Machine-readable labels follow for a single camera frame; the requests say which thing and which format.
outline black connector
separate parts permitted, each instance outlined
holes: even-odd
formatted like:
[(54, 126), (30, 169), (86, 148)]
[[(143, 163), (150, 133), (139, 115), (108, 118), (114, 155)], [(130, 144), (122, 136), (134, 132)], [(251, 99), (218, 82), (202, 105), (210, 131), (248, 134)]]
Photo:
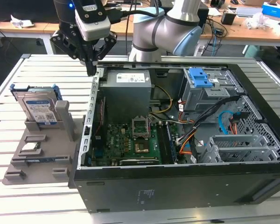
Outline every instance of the black connector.
[(90, 127), (85, 127), (84, 135), (89, 135), (90, 134)]
[(249, 117), (249, 112), (236, 112), (233, 114), (232, 119), (229, 119), (230, 123), (237, 124), (240, 119), (247, 119)]

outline office floor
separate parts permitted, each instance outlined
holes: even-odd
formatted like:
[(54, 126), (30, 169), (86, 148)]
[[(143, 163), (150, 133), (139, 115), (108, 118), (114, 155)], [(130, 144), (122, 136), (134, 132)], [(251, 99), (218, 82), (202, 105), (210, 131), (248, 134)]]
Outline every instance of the office floor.
[[(28, 38), (2, 38), (3, 47), (0, 48), (0, 85), (17, 63), (22, 53), (29, 54), (46, 54), (45, 47), (42, 44), (38, 46), (36, 39)], [(243, 57), (242, 51), (244, 45), (223, 45), (217, 53), (217, 56), (229, 56), (229, 57)], [(111, 55), (125, 55), (126, 47), (125, 42), (118, 42), (110, 52)], [(205, 52), (204, 56), (210, 56), (211, 52)], [(277, 53), (273, 48), (266, 49), (266, 53), (263, 56), (264, 62), (280, 77), (280, 59), (277, 59)]]

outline black computer chassis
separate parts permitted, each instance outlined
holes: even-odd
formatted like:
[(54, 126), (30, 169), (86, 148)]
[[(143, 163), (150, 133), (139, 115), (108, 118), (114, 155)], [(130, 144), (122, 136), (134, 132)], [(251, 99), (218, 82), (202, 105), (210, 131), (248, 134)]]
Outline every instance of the black computer chassis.
[[(260, 122), (266, 122), (280, 141), (280, 118), (240, 67), (217, 66), (232, 72), (263, 116)], [(72, 172), (69, 186), (78, 189), (90, 213), (258, 204), (280, 191), (280, 162), (81, 169)]]

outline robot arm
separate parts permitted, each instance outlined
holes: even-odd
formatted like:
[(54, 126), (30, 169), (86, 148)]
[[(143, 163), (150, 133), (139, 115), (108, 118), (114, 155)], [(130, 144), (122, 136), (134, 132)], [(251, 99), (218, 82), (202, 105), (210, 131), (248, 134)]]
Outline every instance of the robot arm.
[(162, 10), (157, 18), (136, 15), (129, 61), (160, 61), (158, 49), (177, 56), (191, 55), (202, 33), (198, 26), (199, 5), (200, 0), (175, 0), (166, 16)]
[[(96, 65), (116, 44), (111, 24), (124, 15), (116, 9), (106, 11), (101, 0), (54, 0), (60, 20), (59, 30), (51, 41), (73, 59), (85, 63), (88, 76), (96, 74)], [(96, 48), (100, 38), (104, 45)]]
[[(111, 24), (131, 14), (141, 14), (148, 18), (134, 27), (133, 45), (140, 51), (163, 48), (184, 56), (187, 55), (185, 49), (189, 48), (189, 44), (196, 45), (199, 40), (201, 29), (197, 26), (197, 11), (200, 0), (175, 0), (173, 9), (166, 17), (162, 16), (157, 7), (133, 11), (119, 11), (115, 8), (105, 10), (106, 2), (54, 0), (60, 23), (51, 41), (72, 59), (78, 58), (85, 63), (88, 76), (96, 74), (98, 60), (103, 59), (117, 42), (116, 34), (110, 31)], [(97, 48), (95, 45), (101, 38), (104, 44)]]

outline white paper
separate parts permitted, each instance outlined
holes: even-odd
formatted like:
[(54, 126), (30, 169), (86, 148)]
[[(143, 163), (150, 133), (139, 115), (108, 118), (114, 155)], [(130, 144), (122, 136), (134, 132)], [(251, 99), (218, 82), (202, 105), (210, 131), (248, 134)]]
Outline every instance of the white paper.
[(216, 8), (209, 8), (209, 15), (221, 16), (222, 14)]
[(268, 19), (264, 22), (263, 25), (267, 26), (267, 27), (271, 27), (273, 28), (274, 26), (276, 26), (280, 21), (277, 20), (272, 20), (272, 19)]
[(144, 73), (118, 73), (116, 76), (117, 83), (144, 83)]
[(13, 17), (12, 15), (10, 15), (10, 17), (11, 17), (11, 21), (10, 22), (15, 27), (17, 27), (19, 29), (22, 29), (23, 27), (32, 27), (32, 26), (34, 26), (34, 24), (30, 20), (19, 20), (19, 19)]

